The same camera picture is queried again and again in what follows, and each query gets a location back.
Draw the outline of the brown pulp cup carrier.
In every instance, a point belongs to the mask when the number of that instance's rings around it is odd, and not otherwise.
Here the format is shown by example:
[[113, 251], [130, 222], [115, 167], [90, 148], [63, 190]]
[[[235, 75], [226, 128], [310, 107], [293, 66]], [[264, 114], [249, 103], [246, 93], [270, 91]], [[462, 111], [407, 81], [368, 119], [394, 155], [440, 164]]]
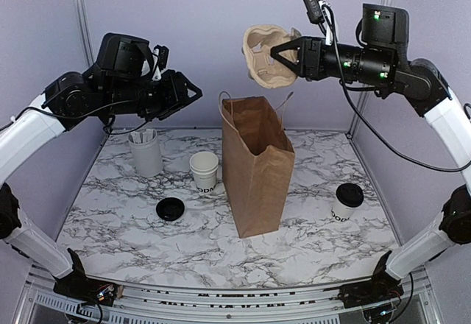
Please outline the brown pulp cup carrier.
[[249, 77], [267, 89], [292, 85], [297, 75], [270, 55], [272, 47], [288, 43], [301, 37], [292, 28], [290, 32], [273, 24], [251, 26], [244, 33], [242, 52], [245, 56]]

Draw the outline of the brown paper bag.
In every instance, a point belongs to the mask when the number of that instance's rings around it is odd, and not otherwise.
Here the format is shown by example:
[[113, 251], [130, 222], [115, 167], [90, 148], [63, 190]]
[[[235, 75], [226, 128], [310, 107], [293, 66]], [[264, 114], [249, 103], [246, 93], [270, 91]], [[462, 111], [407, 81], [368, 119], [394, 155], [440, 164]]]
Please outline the brown paper bag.
[[295, 152], [283, 120], [263, 96], [219, 94], [222, 180], [241, 239], [276, 231], [286, 203]]

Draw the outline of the white paper cup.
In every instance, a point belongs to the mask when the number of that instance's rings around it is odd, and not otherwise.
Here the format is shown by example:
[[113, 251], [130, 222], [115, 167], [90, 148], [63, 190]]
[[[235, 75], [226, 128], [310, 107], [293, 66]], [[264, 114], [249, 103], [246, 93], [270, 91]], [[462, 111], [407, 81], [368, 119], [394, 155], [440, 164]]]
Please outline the white paper cup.
[[344, 223], [350, 219], [356, 210], [356, 207], [350, 207], [339, 200], [335, 200], [331, 205], [330, 215], [334, 221]]

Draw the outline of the black plastic cup lid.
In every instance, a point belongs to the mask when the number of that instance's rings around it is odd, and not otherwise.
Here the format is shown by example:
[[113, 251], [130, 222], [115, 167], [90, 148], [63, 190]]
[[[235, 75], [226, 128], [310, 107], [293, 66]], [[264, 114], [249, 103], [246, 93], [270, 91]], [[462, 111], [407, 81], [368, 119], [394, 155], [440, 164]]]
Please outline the black plastic cup lid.
[[357, 208], [364, 202], [363, 189], [354, 183], [342, 183], [336, 189], [337, 200], [349, 208]]

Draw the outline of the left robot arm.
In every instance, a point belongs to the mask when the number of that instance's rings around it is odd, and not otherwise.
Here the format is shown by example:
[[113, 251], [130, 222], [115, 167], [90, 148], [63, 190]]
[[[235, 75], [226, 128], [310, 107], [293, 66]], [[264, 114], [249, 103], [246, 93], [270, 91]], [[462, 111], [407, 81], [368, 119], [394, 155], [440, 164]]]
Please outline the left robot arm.
[[165, 46], [107, 33], [88, 69], [59, 76], [1, 130], [1, 239], [41, 265], [58, 294], [105, 303], [114, 299], [118, 287], [88, 277], [78, 254], [61, 247], [28, 217], [34, 207], [53, 211], [57, 187], [52, 179], [30, 177], [15, 193], [11, 178], [42, 147], [87, 118], [98, 118], [106, 128], [118, 115], [135, 114], [147, 123], [200, 99], [202, 91], [195, 84], [168, 68], [168, 56]]

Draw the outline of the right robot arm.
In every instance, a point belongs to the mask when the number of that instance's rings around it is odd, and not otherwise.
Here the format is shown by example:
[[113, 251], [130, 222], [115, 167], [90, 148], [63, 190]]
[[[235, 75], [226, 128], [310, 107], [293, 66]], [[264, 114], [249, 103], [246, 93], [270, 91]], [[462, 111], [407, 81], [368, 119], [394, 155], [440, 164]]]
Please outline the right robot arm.
[[371, 91], [381, 99], [404, 98], [436, 135], [448, 166], [413, 159], [434, 172], [458, 174], [439, 213], [415, 236], [380, 257], [370, 278], [343, 285], [345, 307], [385, 301], [403, 293], [402, 280], [449, 248], [470, 242], [470, 116], [440, 70], [425, 58], [409, 59], [409, 15], [401, 8], [363, 4], [357, 42], [339, 40], [336, 16], [323, 0], [305, 0], [309, 21], [322, 35], [302, 36], [273, 47], [271, 57], [308, 81], [339, 80], [345, 94]]

